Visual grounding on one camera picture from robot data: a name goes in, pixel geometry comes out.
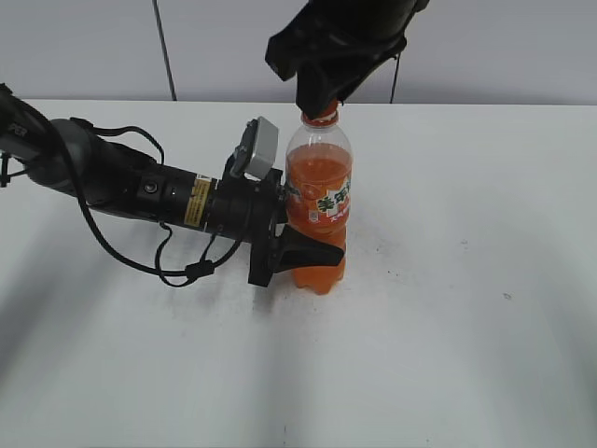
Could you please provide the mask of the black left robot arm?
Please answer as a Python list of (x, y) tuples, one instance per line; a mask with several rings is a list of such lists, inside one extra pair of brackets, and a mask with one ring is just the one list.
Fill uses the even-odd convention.
[(274, 167), (277, 128), (250, 120), (221, 178), (166, 164), (118, 142), (123, 128), (100, 128), (80, 119), (47, 119), (12, 90), (1, 90), (1, 162), (18, 161), (36, 184), (75, 198), (91, 233), (94, 212), (157, 223), (250, 246), (248, 281), (267, 286), (276, 273), (331, 267), (343, 250), (293, 229), (287, 190)]

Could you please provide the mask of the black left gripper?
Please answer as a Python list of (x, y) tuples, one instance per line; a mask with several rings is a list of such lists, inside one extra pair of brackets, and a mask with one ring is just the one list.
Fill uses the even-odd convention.
[(248, 243), (248, 283), (254, 286), (266, 287), (273, 271), (338, 266), (344, 257), (341, 247), (317, 241), (289, 225), (274, 238), (282, 217), (282, 203), (289, 199), (288, 185), (281, 183), (282, 175), (283, 172), (275, 168), (262, 180), (225, 175), (210, 192), (204, 213), (206, 232), (233, 241), (232, 247), (214, 266), (222, 266), (242, 243)]

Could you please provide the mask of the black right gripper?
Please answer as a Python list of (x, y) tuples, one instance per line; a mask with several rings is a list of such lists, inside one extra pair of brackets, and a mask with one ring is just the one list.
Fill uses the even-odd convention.
[(308, 119), (344, 102), (407, 45), (406, 30), (426, 1), (310, 1), (270, 37), (265, 61), (283, 81), (298, 79), (296, 104)]

